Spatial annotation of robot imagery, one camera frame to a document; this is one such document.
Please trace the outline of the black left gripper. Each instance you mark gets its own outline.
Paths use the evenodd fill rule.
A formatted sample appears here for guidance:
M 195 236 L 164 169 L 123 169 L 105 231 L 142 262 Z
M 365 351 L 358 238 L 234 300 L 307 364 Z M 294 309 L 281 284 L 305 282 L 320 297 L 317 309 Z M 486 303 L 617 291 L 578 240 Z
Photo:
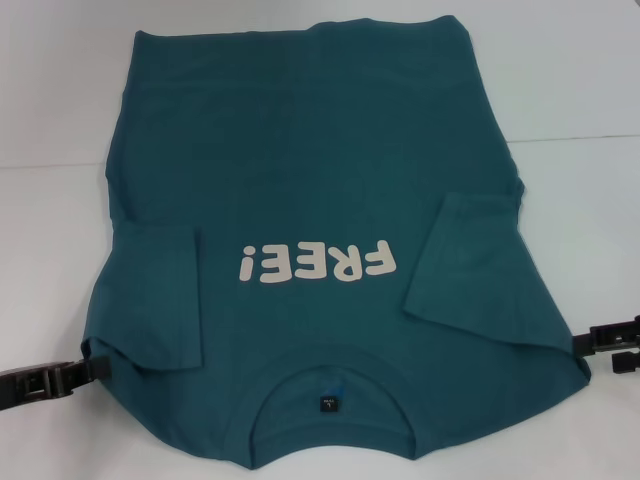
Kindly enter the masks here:
M 109 378 L 109 359 L 96 357 L 0 372 L 0 411 L 24 401 L 64 398 L 77 388 Z

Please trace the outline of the teal t-shirt with FREE print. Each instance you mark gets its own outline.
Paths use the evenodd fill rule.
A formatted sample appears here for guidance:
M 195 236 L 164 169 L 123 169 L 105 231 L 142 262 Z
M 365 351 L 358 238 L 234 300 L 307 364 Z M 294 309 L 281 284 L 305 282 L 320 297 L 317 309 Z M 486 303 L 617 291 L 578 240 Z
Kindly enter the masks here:
M 453 17 L 138 33 L 85 342 L 162 441 L 416 458 L 587 386 Z

